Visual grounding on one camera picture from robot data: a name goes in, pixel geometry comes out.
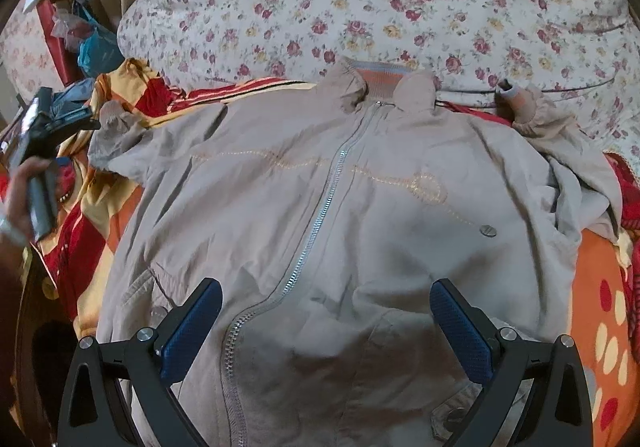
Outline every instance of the beige jacket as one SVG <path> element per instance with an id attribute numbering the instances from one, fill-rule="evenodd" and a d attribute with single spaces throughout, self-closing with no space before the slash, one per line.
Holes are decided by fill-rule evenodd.
<path id="1" fill-rule="evenodd" d="M 98 340 L 157 324 L 214 277 L 222 312 L 174 387 L 212 447 L 440 445 L 432 414 L 466 379 L 431 318 L 433 281 L 552 341 L 580 231 L 614 239 L 622 201 L 604 156 L 542 97 L 514 128 L 434 100 L 427 73 L 383 98 L 343 61 L 311 90 L 158 129 L 107 104 L 90 161 L 145 192 Z"/>

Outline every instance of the metal zipper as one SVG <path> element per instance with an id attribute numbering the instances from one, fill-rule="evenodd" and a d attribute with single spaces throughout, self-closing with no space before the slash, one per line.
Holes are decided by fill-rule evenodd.
<path id="1" fill-rule="evenodd" d="M 344 166 L 344 162 L 349 154 L 351 148 L 356 144 L 356 142 L 362 137 L 367 127 L 371 123 L 373 116 L 378 111 L 379 107 L 383 105 L 387 105 L 386 103 L 376 102 L 372 107 L 369 108 L 369 112 L 364 116 L 360 127 L 357 128 L 356 132 L 342 144 L 340 150 L 336 157 L 334 157 L 335 166 L 332 164 L 332 172 L 327 177 L 325 183 L 326 196 L 324 198 L 324 203 L 322 204 L 322 208 L 318 212 L 316 219 L 314 220 L 314 224 L 311 227 L 311 231 L 309 232 L 308 237 L 306 238 L 305 246 L 298 256 L 298 260 L 296 261 L 296 265 L 291 271 L 289 279 L 287 280 L 282 292 L 277 296 L 276 299 L 263 305 L 261 307 L 254 308 L 246 313 L 240 314 L 235 321 L 232 322 L 229 327 L 229 331 L 227 332 L 227 336 L 225 339 L 225 372 L 226 378 L 228 380 L 228 391 L 224 391 L 225 398 L 229 402 L 229 408 L 231 414 L 233 416 L 229 416 L 230 418 L 230 426 L 232 429 L 232 438 L 233 438 L 233 428 L 236 427 L 236 434 L 238 435 L 236 445 L 238 447 L 246 447 L 247 445 L 247 430 L 246 430 L 246 420 L 244 419 L 244 414 L 242 413 L 242 406 L 240 404 L 240 396 L 238 394 L 238 387 L 235 383 L 235 373 L 234 373 L 234 363 L 235 363 L 235 353 L 236 353 L 236 340 L 238 340 L 238 336 L 240 335 L 240 331 L 242 327 L 253 319 L 255 316 L 265 313 L 277 305 L 279 305 L 285 296 L 292 290 L 292 288 L 296 285 L 300 273 L 305 266 L 306 258 L 308 257 L 311 249 L 313 248 L 314 243 L 316 242 L 316 237 L 318 237 L 318 232 L 320 231 L 320 227 L 322 226 L 322 222 L 326 217 L 326 214 L 331 206 L 331 201 L 334 199 L 335 189 L 338 186 L 338 181 L 340 180 L 340 174 L 342 173 L 342 167 Z"/>

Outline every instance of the zipper pull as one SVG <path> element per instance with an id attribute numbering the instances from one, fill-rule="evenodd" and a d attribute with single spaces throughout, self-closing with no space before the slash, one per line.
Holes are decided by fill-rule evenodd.
<path id="1" fill-rule="evenodd" d="M 382 100 L 377 100 L 376 104 L 378 104 L 379 106 L 394 106 L 395 108 L 401 110 L 402 112 L 404 112 L 404 109 L 402 109 L 402 107 L 398 107 L 396 106 L 396 104 L 392 103 L 392 102 L 383 102 Z"/>

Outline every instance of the embroidered stitching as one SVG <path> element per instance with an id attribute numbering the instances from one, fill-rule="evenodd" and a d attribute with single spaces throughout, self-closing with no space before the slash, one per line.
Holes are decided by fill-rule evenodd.
<path id="1" fill-rule="evenodd" d="M 466 223 L 468 225 L 474 226 L 471 221 L 466 220 L 462 216 L 460 216 L 455 210 L 450 208 L 446 204 L 447 200 L 447 191 L 440 182 L 438 182 L 436 176 L 433 174 L 420 174 L 415 175 L 413 178 L 394 178 L 392 176 L 375 176 L 371 171 L 364 169 L 362 167 L 358 167 L 357 165 L 351 169 L 351 172 L 356 172 L 366 176 L 367 178 L 372 179 L 373 181 L 384 183 L 386 185 L 391 185 L 394 187 L 402 187 L 408 190 L 412 195 L 414 195 L 419 200 L 428 203 L 430 205 L 442 205 L 443 208 L 451 214 L 454 218 L 462 223 Z M 420 185 L 421 181 L 427 181 L 430 187 L 424 188 Z"/>
<path id="2" fill-rule="evenodd" d="M 228 152 L 220 152 L 212 156 L 206 156 L 204 154 L 194 154 L 193 157 L 195 159 L 207 161 L 207 160 L 220 158 L 223 156 L 243 156 L 247 154 L 264 158 L 269 163 L 271 163 L 271 165 L 275 167 L 280 167 L 281 169 L 297 169 L 299 167 L 305 167 L 307 165 L 320 165 L 328 161 L 325 158 L 317 158 L 315 160 L 308 160 L 302 163 L 292 163 L 278 156 L 273 151 L 263 151 L 263 150 L 249 150 L 249 151 L 237 151 L 237 152 L 228 151 Z"/>

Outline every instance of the snap button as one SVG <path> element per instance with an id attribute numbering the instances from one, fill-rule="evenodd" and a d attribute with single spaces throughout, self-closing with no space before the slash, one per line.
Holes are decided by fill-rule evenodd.
<path id="1" fill-rule="evenodd" d="M 498 235 L 498 231 L 496 231 L 491 225 L 483 225 L 480 227 L 480 233 L 486 237 L 495 237 Z"/>
<path id="2" fill-rule="evenodd" d="M 149 325 L 152 328 L 157 328 L 160 323 L 162 322 L 162 320 L 166 317 L 168 311 L 166 310 L 166 308 L 162 307 L 162 306 L 154 306 L 153 308 L 151 308 L 150 311 L 150 321 L 149 321 Z"/>
<path id="3" fill-rule="evenodd" d="M 467 411 L 464 407 L 456 407 L 449 411 L 449 414 L 447 414 L 444 420 L 444 428 L 450 433 L 456 432 L 465 419 L 466 413 Z"/>

